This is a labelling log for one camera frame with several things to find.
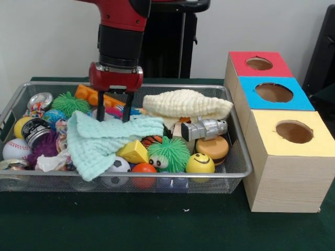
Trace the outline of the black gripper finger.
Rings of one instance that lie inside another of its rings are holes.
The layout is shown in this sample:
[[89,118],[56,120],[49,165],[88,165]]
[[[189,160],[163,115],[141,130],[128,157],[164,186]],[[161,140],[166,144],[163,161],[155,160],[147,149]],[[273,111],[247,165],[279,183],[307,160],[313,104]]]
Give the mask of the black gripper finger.
[[104,121],[105,117],[105,106],[104,106],[104,91],[98,91],[98,104],[97,104],[97,114],[96,119],[100,122]]
[[131,113],[131,106],[132,106],[133,98],[134,98],[134,93],[128,92],[127,93],[126,104],[124,106],[123,113],[122,113],[122,121],[123,122],[127,122],[130,119],[130,113]]

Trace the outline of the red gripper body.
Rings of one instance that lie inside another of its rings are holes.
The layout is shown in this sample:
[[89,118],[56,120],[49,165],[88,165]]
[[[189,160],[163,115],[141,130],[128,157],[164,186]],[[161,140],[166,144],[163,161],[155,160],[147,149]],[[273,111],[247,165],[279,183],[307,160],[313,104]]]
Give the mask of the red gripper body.
[[143,70],[140,66],[133,69],[119,69],[92,62],[88,76],[91,87],[96,91],[122,89],[136,92],[143,83]]

